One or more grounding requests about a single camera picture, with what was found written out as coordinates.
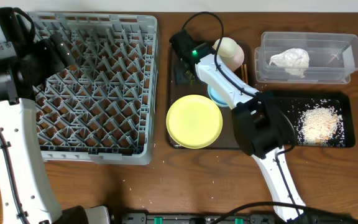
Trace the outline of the light blue plastic bowl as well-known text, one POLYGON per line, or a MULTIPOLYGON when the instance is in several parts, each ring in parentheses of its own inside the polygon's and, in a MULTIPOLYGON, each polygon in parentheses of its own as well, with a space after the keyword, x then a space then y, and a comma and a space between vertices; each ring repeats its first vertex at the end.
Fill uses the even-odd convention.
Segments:
POLYGON ((210 85, 208 85, 207 91, 208 91, 208 95, 211 98, 211 100, 213 102, 215 102, 218 106, 223 107, 223 108, 228 107, 227 103, 220 96, 220 94, 214 88, 212 88, 210 85))

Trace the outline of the white paper napkin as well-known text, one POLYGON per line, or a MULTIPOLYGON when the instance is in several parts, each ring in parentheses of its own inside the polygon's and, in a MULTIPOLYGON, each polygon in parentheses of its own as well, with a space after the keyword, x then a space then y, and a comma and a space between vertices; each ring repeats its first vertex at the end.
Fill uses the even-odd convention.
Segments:
POLYGON ((308 69, 310 56, 304 49, 292 48, 280 54, 270 57, 269 65, 274 64, 284 68, 290 75, 304 78, 304 72, 308 69))

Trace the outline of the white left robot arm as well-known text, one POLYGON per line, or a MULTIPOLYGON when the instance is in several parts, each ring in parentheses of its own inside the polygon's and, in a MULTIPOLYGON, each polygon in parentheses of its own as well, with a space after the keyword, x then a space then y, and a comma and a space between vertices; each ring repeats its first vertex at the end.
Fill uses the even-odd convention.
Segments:
POLYGON ((45 171, 34 88, 73 65, 60 34, 37 40, 19 8, 0 8, 0 193, 4 223, 54 223, 62 216, 45 171))

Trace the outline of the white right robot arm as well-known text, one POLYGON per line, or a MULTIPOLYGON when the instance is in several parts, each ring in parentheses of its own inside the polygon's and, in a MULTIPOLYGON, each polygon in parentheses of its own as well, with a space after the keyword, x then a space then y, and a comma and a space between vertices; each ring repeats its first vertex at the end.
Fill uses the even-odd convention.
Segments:
POLYGON ((283 221, 299 220, 305 213, 304 202, 291 177, 284 149, 291 123, 271 95, 252 88, 234 73, 244 61, 242 47, 227 37, 213 45, 196 42, 186 30, 174 34, 169 42, 194 77, 217 91, 230 108, 236 143, 256 161, 276 203, 275 213, 283 221))

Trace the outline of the clear plastic waste bin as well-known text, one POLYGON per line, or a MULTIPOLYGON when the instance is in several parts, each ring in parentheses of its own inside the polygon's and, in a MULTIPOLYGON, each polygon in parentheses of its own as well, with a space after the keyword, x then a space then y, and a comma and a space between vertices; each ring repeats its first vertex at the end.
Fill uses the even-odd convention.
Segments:
POLYGON ((354 72, 354 34, 264 32, 255 49, 255 77, 262 83, 347 84, 354 72))

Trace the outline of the black food waste tray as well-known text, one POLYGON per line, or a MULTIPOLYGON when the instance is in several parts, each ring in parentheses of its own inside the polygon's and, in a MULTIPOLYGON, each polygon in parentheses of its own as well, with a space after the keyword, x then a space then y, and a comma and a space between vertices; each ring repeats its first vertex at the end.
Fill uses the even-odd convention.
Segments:
POLYGON ((272 90, 275 104, 291 122, 297 146, 350 148, 356 144, 349 97, 340 91, 272 90), (308 143, 301 132, 305 113, 327 108, 338 116, 337 129, 322 143, 308 143))

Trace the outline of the cream plastic cup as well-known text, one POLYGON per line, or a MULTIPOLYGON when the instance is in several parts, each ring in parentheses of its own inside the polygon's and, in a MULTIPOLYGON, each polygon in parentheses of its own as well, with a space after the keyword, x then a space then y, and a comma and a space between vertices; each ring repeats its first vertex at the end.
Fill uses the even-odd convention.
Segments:
POLYGON ((222 57, 233 57, 239 51, 239 45, 235 40, 223 37, 222 39, 218 39, 215 41, 213 45, 213 49, 218 51, 218 55, 222 57))

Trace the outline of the pink plastic bowl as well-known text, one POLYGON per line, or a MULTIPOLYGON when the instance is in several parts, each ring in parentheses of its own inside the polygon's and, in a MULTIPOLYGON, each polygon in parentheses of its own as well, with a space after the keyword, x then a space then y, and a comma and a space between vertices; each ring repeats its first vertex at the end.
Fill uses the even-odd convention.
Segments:
POLYGON ((240 45, 237 45, 237 49, 234 52, 233 56, 230 56, 226 59, 226 66, 230 68, 233 72, 237 70, 244 62, 244 51, 240 45))

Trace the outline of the yellow plastic plate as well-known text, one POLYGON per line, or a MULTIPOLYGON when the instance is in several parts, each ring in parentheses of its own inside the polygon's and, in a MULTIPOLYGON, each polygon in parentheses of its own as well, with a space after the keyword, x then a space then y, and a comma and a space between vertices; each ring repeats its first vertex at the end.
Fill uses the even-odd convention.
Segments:
POLYGON ((179 145, 201 149, 217 140, 223 129, 223 116, 209 98, 186 95, 169 107, 166 128, 169 136, 179 145))

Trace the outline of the left wooden chopstick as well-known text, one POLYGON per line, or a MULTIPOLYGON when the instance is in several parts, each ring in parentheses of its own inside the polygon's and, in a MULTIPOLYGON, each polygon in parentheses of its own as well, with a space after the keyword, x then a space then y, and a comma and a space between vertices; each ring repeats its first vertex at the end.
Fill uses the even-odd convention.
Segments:
POLYGON ((245 83, 247 83, 247 67, 246 67, 246 64, 241 65, 241 75, 242 75, 242 80, 245 83))

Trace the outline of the wooden chopstick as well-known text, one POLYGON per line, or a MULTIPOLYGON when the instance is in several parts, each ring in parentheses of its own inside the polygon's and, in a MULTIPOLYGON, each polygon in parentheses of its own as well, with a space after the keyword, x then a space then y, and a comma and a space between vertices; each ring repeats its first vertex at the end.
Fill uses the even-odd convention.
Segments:
POLYGON ((247 83, 247 67, 246 67, 246 64, 241 65, 241 75, 242 75, 242 80, 245 83, 247 83))
POLYGON ((249 83, 249 78, 248 78, 248 73, 247 73, 247 65, 243 64, 242 65, 242 76, 243 76, 243 80, 246 84, 249 83))

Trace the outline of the right wooden chopstick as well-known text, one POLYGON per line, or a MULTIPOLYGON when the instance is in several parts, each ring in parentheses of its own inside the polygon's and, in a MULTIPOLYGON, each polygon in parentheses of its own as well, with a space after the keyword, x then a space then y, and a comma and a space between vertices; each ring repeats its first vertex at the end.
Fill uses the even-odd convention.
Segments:
POLYGON ((246 84, 249 83, 249 78, 248 78, 248 73, 247 73, 247 65, 243 64, 242 65, 242 76, 243 76, 243 80, 246 84))

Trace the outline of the grey plastic dish rack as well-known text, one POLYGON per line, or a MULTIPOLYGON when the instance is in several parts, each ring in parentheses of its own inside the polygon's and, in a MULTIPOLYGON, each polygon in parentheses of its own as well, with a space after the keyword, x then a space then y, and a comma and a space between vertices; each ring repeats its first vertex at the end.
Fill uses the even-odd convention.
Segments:
POLYGON ((31 12, 36 39, 59 34, 74 64, 35 87, 45 161, 146 165, 159 69, 154 16, 31 12))

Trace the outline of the pile of white rice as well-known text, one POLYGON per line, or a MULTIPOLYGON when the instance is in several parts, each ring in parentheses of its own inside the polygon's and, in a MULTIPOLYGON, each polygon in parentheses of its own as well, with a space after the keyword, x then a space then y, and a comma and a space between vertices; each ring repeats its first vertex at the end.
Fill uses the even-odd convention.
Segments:
POLYGON ((303 111, 296 130, 301 145, 333 146, 344 140, 343 118, 333 106, 315 106, 303 111))

